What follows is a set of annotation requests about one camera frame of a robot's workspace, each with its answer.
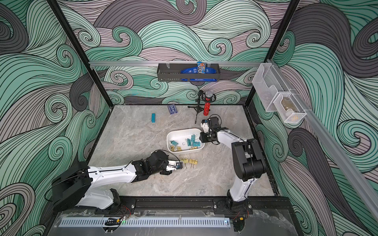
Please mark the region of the white plastic storage box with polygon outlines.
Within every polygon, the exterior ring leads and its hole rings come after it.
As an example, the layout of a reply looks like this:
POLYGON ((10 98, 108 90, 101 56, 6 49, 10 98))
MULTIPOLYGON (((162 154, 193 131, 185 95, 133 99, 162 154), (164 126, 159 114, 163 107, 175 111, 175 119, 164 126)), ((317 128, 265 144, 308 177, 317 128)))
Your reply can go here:
POLYGON ((171 131, 166 136, 167 148, 174 154, 187 154, 201 151, 205 144, 199 140, 198 128, 171 131))

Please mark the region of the yellow binder clip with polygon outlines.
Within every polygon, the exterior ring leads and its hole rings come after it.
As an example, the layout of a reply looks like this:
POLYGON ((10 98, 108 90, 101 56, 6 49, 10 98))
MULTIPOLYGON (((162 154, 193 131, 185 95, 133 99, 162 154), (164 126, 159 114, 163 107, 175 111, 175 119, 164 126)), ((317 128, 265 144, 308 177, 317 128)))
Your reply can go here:
POLYGON ((187 164, 189 163, 189 160, 187 158, 181 159, 181 162, 183 164, 183 169, 187 169, 187 164))
POLYGON ((191 165, 191 169, 194 169, 195 166, 198 164, 198 160, 196 160, 196 159, 189 159, 189 163, 191 165))

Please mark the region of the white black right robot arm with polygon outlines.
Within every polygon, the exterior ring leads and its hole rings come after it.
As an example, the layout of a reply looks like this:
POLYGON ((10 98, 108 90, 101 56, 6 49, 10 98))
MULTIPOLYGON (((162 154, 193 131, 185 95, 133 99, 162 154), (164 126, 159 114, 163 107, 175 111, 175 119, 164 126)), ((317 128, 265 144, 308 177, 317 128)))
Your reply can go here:
POLYGON ((223 144, 231 149, 235 180, 227 192, 226 206, 236 211, 247 205, 250 187, 266 173, 267 166, 260 145, 255 138, 243 139, 226 127, 217 117, 201 121, 200 141, 223 144))

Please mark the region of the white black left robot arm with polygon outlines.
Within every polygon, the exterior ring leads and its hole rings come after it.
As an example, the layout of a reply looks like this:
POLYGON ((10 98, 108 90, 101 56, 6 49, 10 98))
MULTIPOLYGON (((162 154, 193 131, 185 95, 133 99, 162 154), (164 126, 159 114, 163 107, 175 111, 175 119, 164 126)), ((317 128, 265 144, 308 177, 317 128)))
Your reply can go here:
POLYGON ((101 186, 116 183, 136 183, 147 180, 154 174, 170 175, 183 168, 179 158, 170 160, 168 154, 156 150, 149 157, 133 160, 126 165, 113 167, 88 166, 78 162, 52 180, 54 211, 65 211, 73 207, 94 207, 106 210, 121 204, 117 190, 101 190, 101 186))

